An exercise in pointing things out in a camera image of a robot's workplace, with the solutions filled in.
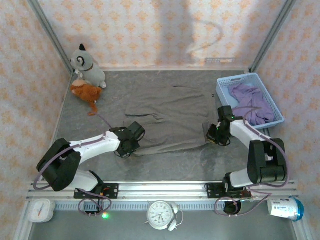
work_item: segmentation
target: basket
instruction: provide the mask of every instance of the basket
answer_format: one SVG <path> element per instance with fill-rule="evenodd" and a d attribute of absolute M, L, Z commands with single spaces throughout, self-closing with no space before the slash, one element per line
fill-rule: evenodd
<path fill-rule="evenodd" d="M 237 76 L 219 78 L 217 80 L 216 93 L 218 94 L 223 106 L 231 106 L 232 108 L 238 106 L 239 102 L 229 94 L 228 89 L 229 86 L 236 84 L 245 84 L 248 86 L 258 87 L 262 91 L 264 99 L 269 103 L 270 107 L 272 108 L 274 114 L 274 121 L 266 124 L 252 126 L 253 128 L 257 130 L 271 128 L 285 121 L 285 118 L 282 116 L 277 105 L 275 104 L 269 92 L 267 91 L 265 85 L 256 73 L 248 73 Z"/>

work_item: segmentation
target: wallpaper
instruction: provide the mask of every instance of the wallpaper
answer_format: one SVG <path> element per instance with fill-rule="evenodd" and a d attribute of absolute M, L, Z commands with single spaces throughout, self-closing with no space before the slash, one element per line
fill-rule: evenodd
<path fill-rule="evenodd" d="M 284 140 L 292 179 L 320 239 L 320 4 L 297 0 L 258 69 L 285 117 L 271 134 Z"/>
<path fill-rule="evenodd" d="M 26 0 L 1 2 L 0 39 L 0 239 L 12 240 L 69 74 Z"/>
<path fill-rule="evenodd" d="M 103 68 L 248 68 L 285 0 L 39 0 L 68 56 Z"/>

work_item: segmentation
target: blue and white cup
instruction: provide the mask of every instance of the blue and white cup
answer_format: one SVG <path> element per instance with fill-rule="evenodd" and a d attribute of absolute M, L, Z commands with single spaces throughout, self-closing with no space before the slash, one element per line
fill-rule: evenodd
<path fill-rule="evenodd" d="M 270 198 L 267 201 L 269 214 L 272 216 L 299 221 L 304 216 L 303 204 L 294 197 Z"/>

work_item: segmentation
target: purple towel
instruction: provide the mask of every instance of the purple towel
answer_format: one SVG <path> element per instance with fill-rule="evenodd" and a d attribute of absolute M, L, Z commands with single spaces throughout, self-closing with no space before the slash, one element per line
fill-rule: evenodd
<path fill-rule="evenodd" d="M 229 86 L 229 93 L 239 102 L 239 105 L 233 109 L 233 114 L 235 116 L 243 117 L 251 110 L 250 108 L 237 108 L 260 107 L 261 109 L 254 110 L 249 113 L 246 120 L 253 126 L 271 123 L 274 121 L 274 113 L 258 87 L 240 83 L 238 85 Z"/>

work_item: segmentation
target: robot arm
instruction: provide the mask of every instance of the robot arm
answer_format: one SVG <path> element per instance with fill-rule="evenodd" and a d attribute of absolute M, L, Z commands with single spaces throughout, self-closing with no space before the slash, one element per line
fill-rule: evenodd
<path fill-rule="evenodd" d="M 275 142 L 284 150 L 285 146 L 281 139 L 271 139 L 269 136 L 257 132 L 249 126 L 247 121 L 243 121 L 243 117 L 235 117 L 230 106 L 220 107 L 218 115 L 219 123 L 217 126 L 211 125 L 207 137 L 217 144 L 226 145 L 229 137 L 233 136 L 249 149 L 247 168 L 225 175 L 224 181 L 229 191 L 286 179 L 285 158 L 272 144 Z"/>
<path fill-rule="evenodd" d="M 121 158 L 129 156 L 140 147 L 139 141 L 144 134 L 143 127 L 134 122 L 128 128 L 112 128 L 86 140 L 67 142 L 64 138 L 58 139 L 39 162 L 37 170 L 43 171 L 42 176 L 56 192 L 72 187 L 100 194 L 96 188 L 103 181 L 92 171 L 78 170 L 79 165 L 108 152 L 117 151 Z"/>

